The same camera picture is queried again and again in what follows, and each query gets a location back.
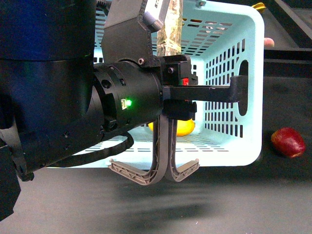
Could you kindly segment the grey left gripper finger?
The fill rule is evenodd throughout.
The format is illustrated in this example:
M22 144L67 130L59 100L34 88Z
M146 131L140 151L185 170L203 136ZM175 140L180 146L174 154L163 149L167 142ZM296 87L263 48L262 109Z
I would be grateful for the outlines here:
M148 186L161 181L168 165L168 119L160 115L154 122L152 165L148 171L112 159L110 163L109 169L139 185Z
M181 182L199 169L199 159L191 160L179 167L176 166L176 134L177 120L168 119L168 165L165 178L174 182Z

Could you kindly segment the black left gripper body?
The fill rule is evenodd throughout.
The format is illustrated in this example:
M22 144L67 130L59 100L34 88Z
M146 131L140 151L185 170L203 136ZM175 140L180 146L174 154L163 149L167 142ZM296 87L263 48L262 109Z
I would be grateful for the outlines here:
M188 56L159 58L159 65L141 67L133 61L96 63L93 66L91 134L103 137L125 135L154 122L160 115L190 120L197 111L194 80Z

